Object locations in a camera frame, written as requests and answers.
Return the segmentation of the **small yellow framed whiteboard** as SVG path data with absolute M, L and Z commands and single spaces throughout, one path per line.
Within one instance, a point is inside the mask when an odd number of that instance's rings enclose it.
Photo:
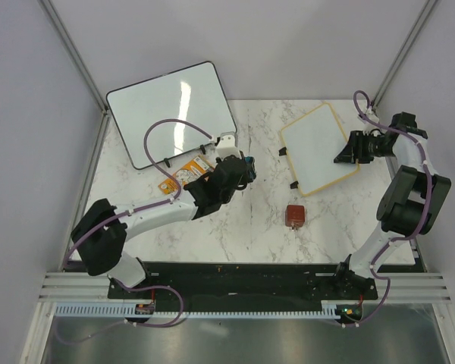
M 287 156 L 294 178 L 290 187 L 302 196 L 318 193 L 360 170 L 358 164 L 334 162 L 348 137 L 327 102 L 282 127 L 280 136 L 283 148 L 279 154 Z

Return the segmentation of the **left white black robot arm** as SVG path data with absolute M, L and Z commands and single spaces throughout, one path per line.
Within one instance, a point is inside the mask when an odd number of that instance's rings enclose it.
M 143 206 L 121 207 L 99 199 L 72 230 L 72 250 L 79 253 L 88 275 L 107 275 L 121 282 L 133 297 L 143 298 L 151 290 L 151 280 L 142 262 L 124 252 L 125 243 L 168 224 L 213 214 L 255 179 L 252 156 L 230 155 L 218 158 L 213 170 L 182 190 Z

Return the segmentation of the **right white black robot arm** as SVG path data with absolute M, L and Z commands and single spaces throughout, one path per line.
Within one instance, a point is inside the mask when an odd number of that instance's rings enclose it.
M 415 115 L 401 112 L 387 127 L 351 131 L 347 145 L 334 158 L 337 164 L 368 164 L 376 157 L 394 157 L 400 165 L 378 205 L 376 228 L 337 266 L 331 286 L 338 297 L 369 291 L 378 269 L 400 245 L 431 230 L 451 181 L 433 168 L 427 140 Z

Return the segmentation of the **blue whiteboard eraser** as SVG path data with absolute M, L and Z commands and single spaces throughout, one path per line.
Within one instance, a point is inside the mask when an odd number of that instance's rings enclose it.
M 245 162 L 247 165 L 248 182 L 252 183 L 256 179 L 255 159 L 252 156 L 247 156 Z

